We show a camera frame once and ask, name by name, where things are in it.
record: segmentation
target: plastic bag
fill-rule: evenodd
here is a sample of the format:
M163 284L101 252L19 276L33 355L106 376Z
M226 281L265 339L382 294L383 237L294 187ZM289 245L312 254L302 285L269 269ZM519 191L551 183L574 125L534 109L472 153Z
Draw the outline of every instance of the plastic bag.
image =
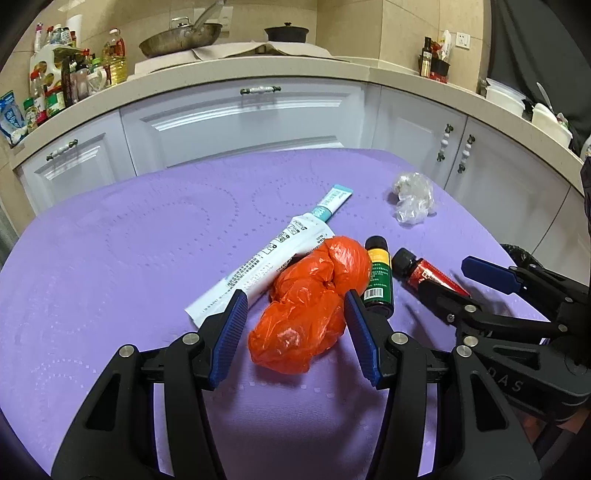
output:
M398 195L394 217L399 223L415 225L436 211L433 184L420 173L401 173L392 191Z
M302 374L312 357L332 347L345 331L343 297L360 295L371 260L355 240L337 236L284 270L271 287L271 304L248 335L252 361L283 374Z

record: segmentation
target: toothpaste tube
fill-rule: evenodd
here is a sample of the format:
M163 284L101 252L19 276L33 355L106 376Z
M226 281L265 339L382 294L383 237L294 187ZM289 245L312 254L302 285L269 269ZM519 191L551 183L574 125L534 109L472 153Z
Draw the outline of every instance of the toothpaste tube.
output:
M238 288L246 293L248 305L253 305L293 257L307 255L325 239L334 237L325 222L352 193L347 187L335 185L311 213L293 217L263 250L189 305L185 312L197 328L210 315L223 312Z

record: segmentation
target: white cabinet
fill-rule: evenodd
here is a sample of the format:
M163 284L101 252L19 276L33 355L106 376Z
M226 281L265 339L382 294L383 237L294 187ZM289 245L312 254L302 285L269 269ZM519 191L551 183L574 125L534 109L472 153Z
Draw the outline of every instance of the white cabinet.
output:
M383 87L372 148L403 158L445 188L465 125L458 111Z
M264 93L247 93L253 88ZM368 146L367 89L344 80L236 80L166 93L121 112L140 175L252 151Z
M571 187L534 256L545 268L589 285L591 245L581 194Z
M19 175L36 213L79 193L134 177L119 111L62 135L27 159Z
M470 136L474 142L466 148ZM462 158L465 171L460 168ZM499 243L533 252L568 190L569 184L544 161L502 133L468 119L446 191Z

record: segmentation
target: purple table mat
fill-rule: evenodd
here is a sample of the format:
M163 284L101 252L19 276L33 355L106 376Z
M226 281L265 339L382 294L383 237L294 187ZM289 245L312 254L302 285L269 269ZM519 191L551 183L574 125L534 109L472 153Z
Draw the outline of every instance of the purple table mat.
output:
M435 186L437 215L406 228L393 218L391 185L414 169L372 150L300 150L187 164L78 195L42 213L0 273L0 408L33 457L50 471L86 394L117 349L167 346L193 330L184 308L336 183L353 196L329 220L361 244L384 236L406 247L497 313L543 317L515 295L462 277L474 255L512 264L493 237ZM392 327L425 346L451 350L454 328L398 282ZM254 365L247 333L268 305L251 307L226 381L204 393L229 480L362 479L384 414L386 391L361 374L349 333L304 375ZM435 402L430 389L430 402ZM436 416L428 415L421 473L433 465ZM172 473L163 389L155 392L163 471Z

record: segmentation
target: spoon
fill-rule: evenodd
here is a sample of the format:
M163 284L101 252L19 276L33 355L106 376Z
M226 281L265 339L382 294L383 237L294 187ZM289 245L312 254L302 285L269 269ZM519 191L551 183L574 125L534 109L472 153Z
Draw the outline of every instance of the spoon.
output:
M544 87L542 87L542 84L540 82L536 82L535 84L540 89L540 92L542 93L542 97L544 97L544 100L546 101L546 105L548 105L548 108L550 109L550 111L552 113L554 113L554 109L552 108L552 104L550 103L550 98L548 97L546 90L544 90Z

